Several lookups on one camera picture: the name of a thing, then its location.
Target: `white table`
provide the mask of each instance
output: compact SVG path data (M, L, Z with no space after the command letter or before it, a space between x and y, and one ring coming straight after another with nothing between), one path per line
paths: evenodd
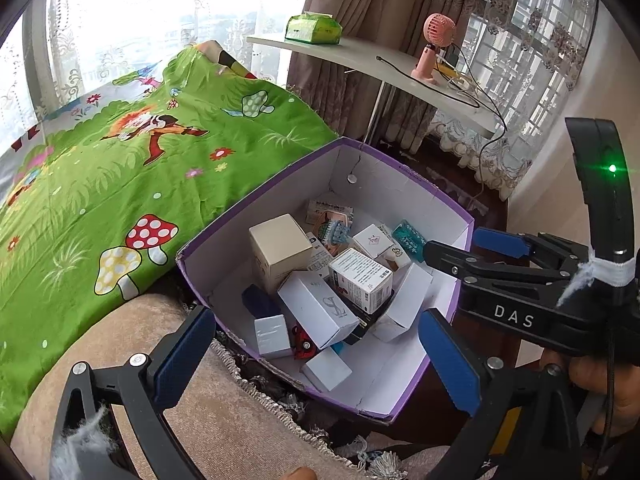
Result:
M379 79L381 81L380 91L378 92L378 99L376 101L374 113L369 121L366 140L371 140L371 134L375 130L380 118L380 113L382 111L382 103L380 101L386 84L404 90L405 92L416 96L418 99L422 99L423 101L438 107L440 110L457 118L462 124L475 130L483 137L493 137L494 133L498 129L497 118L486 108L473 108L450 99L448 96L466 100L470 104L472 103L471 99L468 97L460 95L449 89L446 86L444 78L442 78L442 76L440 76L436 71L434 71L434 76L440 84L438 86L428 86L437 88L447 96L438 94L431 90L431 88L422 86L410 77L398 73L387 63L376 59L376 56L383 57L397 66L402 72L410 75L411 70L415 68L418 60L415 57L404 54L398 50L391 50L390 48L371 43L370 41L344 37L340 40L340 44L338 45L314 45L302 43L300 41L285 40L284 33L248 36L247 41L250 43L284 48L294 52L299 52L300 54L307 54L308 56L337 63L353 70L357 70L363 74L372 76L375 79ZM482 102L485 102L491 107L491 104L485 98Z

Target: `green blanket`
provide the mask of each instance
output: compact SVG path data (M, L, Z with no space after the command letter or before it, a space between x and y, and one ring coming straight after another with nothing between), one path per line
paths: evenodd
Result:
M231 205L335 139L296 96L194 48L155 77L149 70L67 107L74 128L44 135L53 117L0 158L10 168L21 157L0 203L5 437L92 324L167 272L177 250ZM140 98L118 99L118 85Z

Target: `silver bolt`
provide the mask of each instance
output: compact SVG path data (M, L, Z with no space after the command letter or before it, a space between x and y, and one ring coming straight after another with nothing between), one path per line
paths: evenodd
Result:
M547 365L545 370L546 370L546 373L548 373L549 375L552 375L553 377L556 377L562 373L562 368L553 363L551 363L550 365Z
M86 363L80 361L79 363L74 364L74 367L71 368L74 375L80 375L82 373L84 373L84 371L86 370Z
M504 366L504 362L499 357L489 357L486 360L486 365L491 368L491 370L500 370Z
M129 364L131 366L140 366L146 362L146 355L144 354L133 354L129 359Z

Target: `beige wall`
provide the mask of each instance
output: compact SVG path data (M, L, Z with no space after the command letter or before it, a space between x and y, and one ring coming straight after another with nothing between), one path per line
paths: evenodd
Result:
M587 244L589 219L575 174L565 117L610 119L616 123L630 169L637 244L640 242L640 61L602 4L578 84L544 148L509 199L509 231L549 232Z

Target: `white mushroom print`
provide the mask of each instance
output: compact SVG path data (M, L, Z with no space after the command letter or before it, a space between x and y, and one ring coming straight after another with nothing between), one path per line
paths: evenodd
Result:
M260 113L270 114L275 110L273 106L265 106L269 100L269 94L265 90L260 90L253 95L247 95L242 98L242 111L237 110L222 110L233 117L249 117L254 118L260 115Z
M142 256L135 249L114 247L107 249L100 256L100 271L95 280L95 293L98 296L109 294L118 285L122 299L132 300L139 292L129 273L142 263Z
M167 243L178 234L178 226L165 222L156 215L144 215L129 231L126 245L131 249L148 249L149 259L156 265L164 265L167 261L166 253L161 245Z

